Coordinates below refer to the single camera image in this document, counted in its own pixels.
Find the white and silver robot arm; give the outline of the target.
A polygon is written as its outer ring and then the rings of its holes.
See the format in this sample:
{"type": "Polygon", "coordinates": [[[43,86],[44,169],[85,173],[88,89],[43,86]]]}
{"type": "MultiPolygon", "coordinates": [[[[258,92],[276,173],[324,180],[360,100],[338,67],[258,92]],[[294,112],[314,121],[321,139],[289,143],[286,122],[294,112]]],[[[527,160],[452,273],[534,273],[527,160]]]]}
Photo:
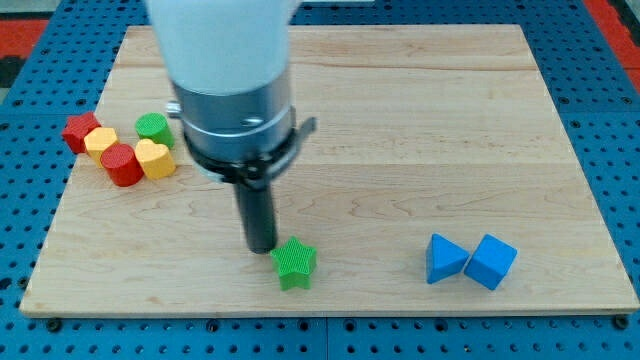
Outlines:
{"type": "Polygon", "coordinates": [[[264,189],[312,129],[295,128],[288,25],[298,0],[147,0],[194,162],[264,189]]]}

